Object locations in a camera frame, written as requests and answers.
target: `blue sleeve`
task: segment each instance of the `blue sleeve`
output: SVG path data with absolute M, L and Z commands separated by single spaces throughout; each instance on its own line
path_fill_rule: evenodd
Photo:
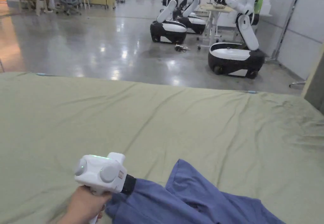
M 178 160 L 165 188 L 213 223 L 283 223 L 258 199 L 220 192 L 184 160 Z
M 212 224 L 161 185 L 137 179 L 130 196 L 114 194 L 106 204 L 114 224 Z

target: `hand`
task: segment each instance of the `hand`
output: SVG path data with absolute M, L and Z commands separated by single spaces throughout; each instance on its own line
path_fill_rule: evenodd
M 90 188 L 80 186 L 72 194 L 71 201 L 67 207 L 66 215 L 58 222 L 59 224 L 84 224 L 88 223 L 98 213 L 98 219 L 103 215 L 105 203 L 111 199 L 111 193 L 106 192 L 101 196 L 93 195 Z

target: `gray floor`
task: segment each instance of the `gray floor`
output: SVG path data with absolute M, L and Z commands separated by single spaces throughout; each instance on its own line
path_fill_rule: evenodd
M 207 49 L 190 51 L 153 43 L 150 24 L 161 0 L 126 0 L 116 10 L 92 7 L 82 16 L 24 12 L 0 19 L 0 58 L 5 71 L 31 71 L 197 88 L 300 94 L 288 85 L 298 78 L 277 64 L 265 64 L 255 80 L 214 75 Z

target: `bed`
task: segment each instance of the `bed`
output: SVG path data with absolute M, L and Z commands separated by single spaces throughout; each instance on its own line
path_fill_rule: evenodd
M 109 152 L 136 178 L 164 185 L 181 158 L 286 223 L 324 220 L 324 116 L 300 97 L 2 73 L 0 119 L 0 224 L 55 222 L 78 159 Z

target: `vr controller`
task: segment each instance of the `vr controller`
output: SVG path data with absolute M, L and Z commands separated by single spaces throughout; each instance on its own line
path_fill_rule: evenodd
M 94 195 L 104 192 L 130 195 L 136 179 L 127 174 L 124 160 L 125 156 L 120 153 L 109 153 L 107 157 L 84 155 L 77 164 L 74 179 L 81 185 L 89 186 Z

